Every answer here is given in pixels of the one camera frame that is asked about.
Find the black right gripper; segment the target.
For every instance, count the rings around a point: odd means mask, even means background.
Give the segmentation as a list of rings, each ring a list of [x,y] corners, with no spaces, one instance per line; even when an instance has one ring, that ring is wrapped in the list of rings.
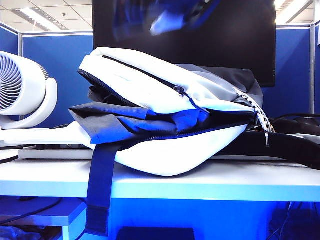
[[[163,11],[151,24],[150,34],[159,36],[186,27],[200,27],[215,11],[220,0],[198,0],[184,15],[180,12]]]

